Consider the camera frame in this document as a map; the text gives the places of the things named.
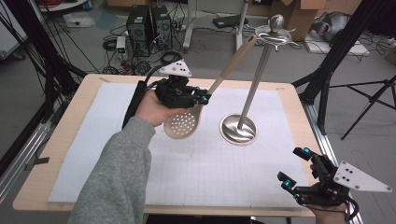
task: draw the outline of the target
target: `gray sweatshirt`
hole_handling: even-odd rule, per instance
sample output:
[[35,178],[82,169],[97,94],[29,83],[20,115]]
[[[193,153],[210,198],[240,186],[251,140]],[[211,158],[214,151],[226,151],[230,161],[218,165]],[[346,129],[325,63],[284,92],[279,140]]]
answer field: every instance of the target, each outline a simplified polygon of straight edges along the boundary
[[142,223],[151,163],[148,146],[154,134],[148,122],[131,118],[108,140],[78,196],[69,224]]

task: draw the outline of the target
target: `wooden table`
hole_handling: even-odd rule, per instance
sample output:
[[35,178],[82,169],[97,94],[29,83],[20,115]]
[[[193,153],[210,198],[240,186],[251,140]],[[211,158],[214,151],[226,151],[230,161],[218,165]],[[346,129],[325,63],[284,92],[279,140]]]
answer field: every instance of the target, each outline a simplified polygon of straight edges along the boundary
[[[110,75],[88,75],[84,78],[75,97],[65,111],[61,121],[44,148],[41,157],[50,157],[49,163],[34,167],[26,182],[14,201],[17,210],[30,211],[71,211],[73,203],[48,203],[48,197],[58,177],[63,159],[73,143],[79,125],[92,105],[99,87],[104,82],[137,83],[144,77],[125,77]],[[189,85],[210,86],[212,79],[191,78]],[[250,87],[249,81],[224,81],[220,86],[226,88]],[[296,146],[309,147],[320,153],[318,143],[308,123],[303,107],[294,87],[286,83],[267,83],[259,85],[261,90],[277,91],[290,126],[292,138]],[[308,184],[316,181],[311,175],[309,162],[301,160]],[[247,207],[206,207],[206,206],[159,206],[147,205],[147,214],[174,214],[174,215],[207,215],[207,216],[282,216],[282,217],[312,217],[313,214],[305,208],[270,209]]]

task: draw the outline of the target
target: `grid paper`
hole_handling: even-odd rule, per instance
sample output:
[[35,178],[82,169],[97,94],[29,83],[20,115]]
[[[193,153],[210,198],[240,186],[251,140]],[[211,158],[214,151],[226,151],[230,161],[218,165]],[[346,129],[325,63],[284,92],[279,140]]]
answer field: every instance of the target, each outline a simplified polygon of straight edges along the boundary
[[[66,155],[50,202],[76,201],[106,140],[120,130],[134,88],[102,85]],[[247,114],[258,126],[253,144],[234,146],[219,133],[219,122],[240,114],[247,95],[245,89],[217,89],[204,106],[198,130],[187,139],[173,140],[163,126],[156,128],[148,147],[152,162],[146,204],[299,207],[276,178],[282,171],[300,186],[307,183],[298,157],[291,153],[294,144],[277,91],[256,92]],[[82,147],[91,150],[81,154]]]

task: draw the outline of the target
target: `triangular marker plate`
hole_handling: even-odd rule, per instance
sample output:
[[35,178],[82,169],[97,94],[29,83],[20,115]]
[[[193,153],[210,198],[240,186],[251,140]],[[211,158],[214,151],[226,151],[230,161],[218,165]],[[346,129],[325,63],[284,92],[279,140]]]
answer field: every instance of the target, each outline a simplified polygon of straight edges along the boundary
[[360,169],[341,161],[333,178],[335,183],[360,191],[392,192],[392,188],[379,180],[367,175]]
[[184,59],[179,60],[175,63],[171,63],[160,69],[161,74],[165,75],[176,75],[181,77],[191,77],[191,71],[189,67],[184,63]]

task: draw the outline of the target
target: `wooden spoon handle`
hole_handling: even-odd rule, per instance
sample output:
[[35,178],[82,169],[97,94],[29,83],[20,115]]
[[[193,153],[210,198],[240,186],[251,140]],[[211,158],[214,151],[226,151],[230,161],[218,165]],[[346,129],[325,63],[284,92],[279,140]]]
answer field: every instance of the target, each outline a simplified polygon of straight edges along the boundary
[[209,91],[207,93],[212,94],[220,85],[220,83],[231,74],[231,72],[238,66],[244,59],[245,56],[250,52],[251,48],[256,43],[257,36],[251,35],[248,40],[239,47],[236,53],[233,55],[231,60],[228,62],[227,66],[222,70],[220,76],[216,79],[216,81],[212,84]]

